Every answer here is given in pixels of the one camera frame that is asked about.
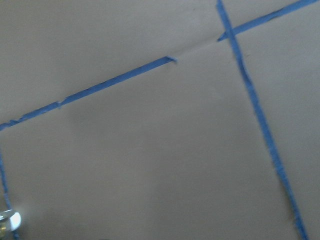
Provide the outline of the chrome tee pipe fitting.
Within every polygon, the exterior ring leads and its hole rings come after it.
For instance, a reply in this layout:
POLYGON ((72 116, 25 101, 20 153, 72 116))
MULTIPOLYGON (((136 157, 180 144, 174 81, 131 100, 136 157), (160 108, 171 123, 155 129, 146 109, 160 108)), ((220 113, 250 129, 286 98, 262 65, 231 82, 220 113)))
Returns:
POLYGON ((0 237, 4 238, 7 233, 17 230, 22 223, 21 214, 9 209, 0 213, 0 237))

